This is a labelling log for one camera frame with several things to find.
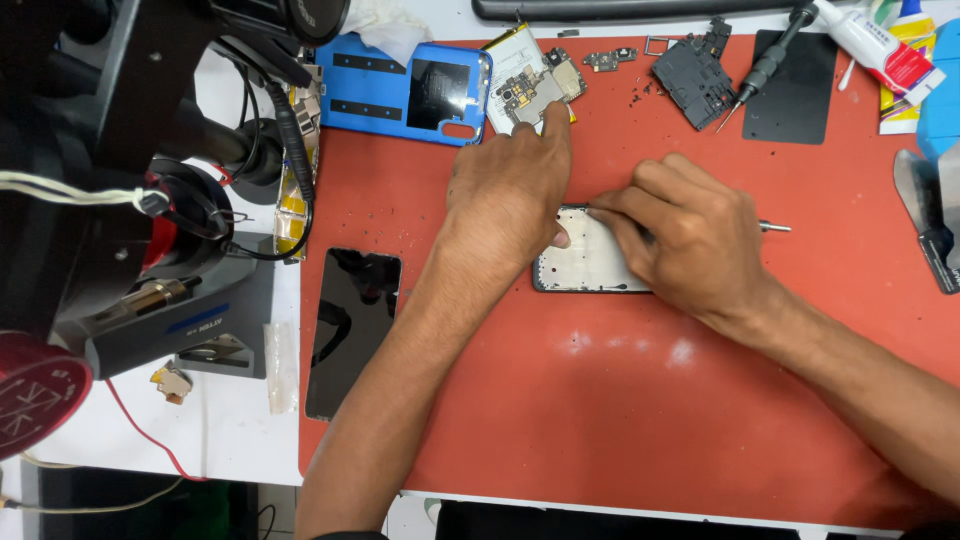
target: finger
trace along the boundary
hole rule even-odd
[[[693,161],[688,160],[683,154],[677,154],[675,152],[667,154],[660,162],[684,175],[688,180],[696,185],[705,187],[706,189],[717,193],[726,193],[730,191],[729,187],[713,178],[709,172],[700,168],[700,166],[693,163]]]
[[[641,161],[634,168],[630,184],[678,207],[689,207],[709,195],[677,170],[656,160]]]
[[[534,133],[537,132],[537,130],[534,129],[533,124],[531,124],[530,122],[517,122],[514,124],[514,130],[511,132],[511,136],[517,136],[517,134],[519,134],[523,130],[530,130]]]
[[[554,101],[543,110],[543,138],[570,146],[570,111],[561,101]]]
[[[640,236],[636,222],[622,213],[594,207],[587,209],[587,213],[601,221],[613,233],[630,271],[642,280],[649,280],[654,258],[650,253],[650,246]]]
[[[562,250],[570,247],[570,234],[566,232],[566,229],[564,229],[563,225],[559,223],[557,224],[557,229],[553,235],[553,241],[550,242],[550,245]]]
[[[657,237],[685,213],[636,186],[601,193],[590,201],[590,207],[625,214]]]

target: orange repair mat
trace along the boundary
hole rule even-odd
[[[541,39],[579,61],[643,37]],[[730,40],[739,82],[753,36]],[[457,42],[479,46],[480,42]],[[698,133],[648,76],[655,57],[583,70],[572,108],[565,201],[624,186],[638,161],[682,152],[751,192],[763,264],[814,306],[960,383],[960,296],[940,293],[894,188],[912,135],[879,136],[877,82],[834,90],[821,146],[744,140],[743,110]],[[836,77],[850,58],[841,53]],[[488,124],[487,137],[493,136]],[[444,221],[457,148],[327,129],[309,258],[301,268],[300,394],[306,395],[332,246],[399,256],[400,309]],[[300,414],[300,470],[326,423]],[[949,513],[861,441],[802,381],[653,295],[542,293],[524,272],[460,355],[406,489],[867,528]]]

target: glue tube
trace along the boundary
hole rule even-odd
[[[830,37],[888,88],[919,105],[947,77],[924,55],[900,42],[856,10],[844,13],[827,0],[813,0]]]
[[[937,42],[937,25],[933,17],[920,9],[920,0],[904,0],[900,17],[890,27],[890,34],[910,48],[933,60]],[[880,89],[880,134],[914,134],[920,120],[920,106],[911,106],[903,95],[887,87]]]

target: fingernail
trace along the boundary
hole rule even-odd
[[[570,247],[570,235],[560,231],[556,236],[553,237],[553,242],[551,242],[550,245],[561,249],[566,249]]]

